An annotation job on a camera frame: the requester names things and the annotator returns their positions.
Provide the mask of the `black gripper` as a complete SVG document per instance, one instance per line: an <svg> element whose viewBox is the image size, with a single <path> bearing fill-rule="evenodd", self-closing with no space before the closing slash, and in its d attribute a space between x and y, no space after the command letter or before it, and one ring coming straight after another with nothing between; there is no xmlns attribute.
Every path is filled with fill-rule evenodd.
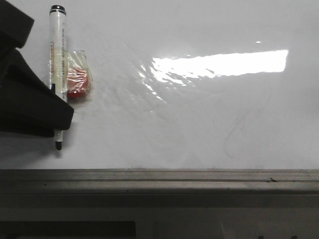
<svg viewBox="0 0 319 239"><path fill-rule="evenodd" d="M6 79L34 84L34 73L21 49L31 32L34 19L6 0L0 2L0 85Z"/></svg>

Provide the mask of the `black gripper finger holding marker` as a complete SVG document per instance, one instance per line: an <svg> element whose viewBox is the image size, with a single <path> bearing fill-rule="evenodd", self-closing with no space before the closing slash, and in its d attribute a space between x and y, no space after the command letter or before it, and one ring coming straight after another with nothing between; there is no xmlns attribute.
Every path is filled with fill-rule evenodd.
<svg viewBox="0 0 319 239"><path fill-rule="evenodd" d="M0 129L52 137L68 130L74 109L53 93L16 49L0 52Z"/></svg>

